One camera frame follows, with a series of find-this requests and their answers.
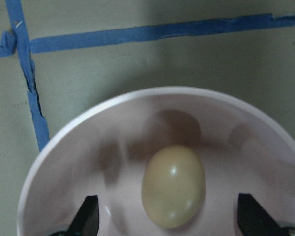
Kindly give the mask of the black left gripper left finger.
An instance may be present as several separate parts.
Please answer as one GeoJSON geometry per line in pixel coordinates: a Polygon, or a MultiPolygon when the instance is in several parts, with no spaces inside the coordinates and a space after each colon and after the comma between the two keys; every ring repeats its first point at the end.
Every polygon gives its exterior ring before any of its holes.
{"type": "Polygon", "coordinates": [[[99,231],[98,196],[86,196],[71,222],[67,236],[96,236],[99,231]]]}

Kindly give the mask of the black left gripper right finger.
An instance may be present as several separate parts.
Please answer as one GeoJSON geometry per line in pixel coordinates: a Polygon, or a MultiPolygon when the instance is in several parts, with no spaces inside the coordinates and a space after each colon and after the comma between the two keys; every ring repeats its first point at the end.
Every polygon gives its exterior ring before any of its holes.
{"type": "Polygon", "coordinates": [[[239,193],[237,224],[244,236],[284,236],[285,232],[251,194],[239,193]]]}

